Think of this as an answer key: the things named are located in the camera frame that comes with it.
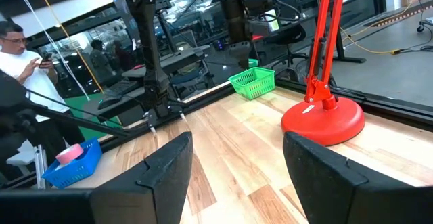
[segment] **red lamp base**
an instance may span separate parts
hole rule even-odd
[[[365,117],[354,101],[338,98],[336,107],[324,110],[322,102],[300,102],[281,119],[283,132],[298,133],[323,146],[343,143],[363,129]]]

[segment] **black metal frame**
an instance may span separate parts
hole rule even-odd
[[[278,87],[304,93],[306,86],[300,83],[295,83],[287,79],[276,78],[275,84]],[[234,93],[234,89],[231,84],[222,86],[221,88],[215,89],[214,91],[199,97],[184,109],[184,114],[190,114],[207,106],[213,102],[216,102],[224,97]],[[397,121],[405,125],[417,127],[419,129],[433,131],[433,107],[415,104],[412,102],[401,101],[397,99],[390,99],[387,97],[373,95],[368,93],[362,93],[353,91],[350,89],[332,89],[332,93],[337,96],[347,97],[357,102],[363,109],[364,112],[374,114],[386,118],[388,120]],[[158,131],[159,127],[167,125],[168,123],[179,120],[180,116],[177,114],[171,114],[167,117],[161,118],[154,126]],[[129,130],[131,133],[126,137],[112,137],[101,142],[103,152],[107,152],[113,148],[116,148],[136,137],[142,136],[150,132],[150,128],[147,126],[139,125]]]

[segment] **green basket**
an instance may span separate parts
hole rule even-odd
[[[236,93],[254,99],[275,88],[275,71],[265,68],[250,68],[229,78]]]

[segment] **wooden tabletop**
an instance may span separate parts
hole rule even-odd
[[[97,187],[184,131],[193,133],[193,166],[181,223],[307,223],[283,157],[283,113],[302,95],[276,88],[248,101],[230,95],[106,152],[93,176],[71,187]],[[365,115],[363,131],[330,147],[414,186],[433,184],[433,133]]]

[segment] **white cable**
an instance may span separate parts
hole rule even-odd
[[[72,70],[70,69],[69,65],[66,63],[65,59],[63,58],[63,56],[61,55],[57,45],[55,44],[54,40],[51,38],[51,36],[49,36],[48,32],[45,30],[44,26],[42,25],[41,21],[39,20],[38,16],[36,15],[35,11],[33,10],[32,5],[28,2],[28,0],[24,0],[24,2],[27,4],[28,8],[30,8],[30,11],[33,13],[33,15],[36,18],[36,21],[39,23],[39,26],[42,28],[43,32],[45,33],[45,35],[47,35],[47,38],[49,40],[49,42],[53,45],[55,51],[59,54],[60,59],[63,63],[63,65],[65,66],[66,70],[68,71],[68,73],[70,74],[70,76],[75,80],[76,84],[80,87],[80,90],[84,93],[84,95],[87,98],[87,101],[90,101],[89,96],[87,95],[86,91],[84,90],[83,86],[81,86],[81,84],[79,83],[79,81],[76,79],[76,77],[74,76],[74,73],[72,72]]]

